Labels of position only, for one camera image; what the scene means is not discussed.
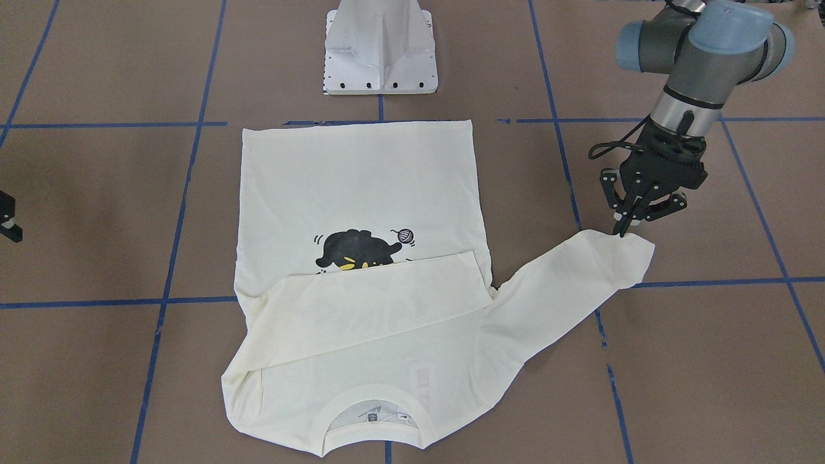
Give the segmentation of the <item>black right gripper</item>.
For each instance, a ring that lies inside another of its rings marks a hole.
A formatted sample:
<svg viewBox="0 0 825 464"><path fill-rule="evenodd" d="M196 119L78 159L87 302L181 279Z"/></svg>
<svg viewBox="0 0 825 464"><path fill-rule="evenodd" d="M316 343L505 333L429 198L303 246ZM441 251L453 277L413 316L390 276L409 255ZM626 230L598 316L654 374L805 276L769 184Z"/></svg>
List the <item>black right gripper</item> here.
<svg viewBox="0 0 825 464"><path fill-rule="evenodd" d="M1 191L1 235L14 243L23 241L23 229L15 223L17 200Z"/></svg>

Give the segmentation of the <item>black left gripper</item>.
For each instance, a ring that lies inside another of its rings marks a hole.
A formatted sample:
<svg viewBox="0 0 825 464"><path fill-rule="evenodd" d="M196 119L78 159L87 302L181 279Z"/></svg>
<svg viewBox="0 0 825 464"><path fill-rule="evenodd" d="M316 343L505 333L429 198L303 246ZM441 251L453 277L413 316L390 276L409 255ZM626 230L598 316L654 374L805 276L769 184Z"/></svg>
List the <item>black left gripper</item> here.
<svg viewBox="0 0 825 464"><path fill-rule="evenodd" d="M681 211L688 206L684 189L698 189L707 179L701 160L705 139L686 134L692 121L685 117L671 131L647 117L621 140L600 144L600 155L628 150L619 168L600 174L607 205L615 211L613 235L624 236L630 226Z"/></svg>

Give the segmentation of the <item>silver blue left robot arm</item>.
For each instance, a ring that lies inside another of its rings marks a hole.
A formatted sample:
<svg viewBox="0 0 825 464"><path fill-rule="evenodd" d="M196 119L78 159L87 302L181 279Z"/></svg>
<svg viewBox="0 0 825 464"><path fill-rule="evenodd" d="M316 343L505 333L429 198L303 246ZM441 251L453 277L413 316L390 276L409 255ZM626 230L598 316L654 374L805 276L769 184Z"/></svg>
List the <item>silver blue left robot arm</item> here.
<svg viewBox="0 0 825 464"><path fill-rule="evenodd" d="M649 21L628 23L615 47L624 70L668 76L652 111L630 130L636 141L595 144L588 157L628 151L616 169L601 171L613 234L686 208L686 189L707 179L705 135L733 89L783 70L795 36L774 15L732 1L668 1Z"/></svg>

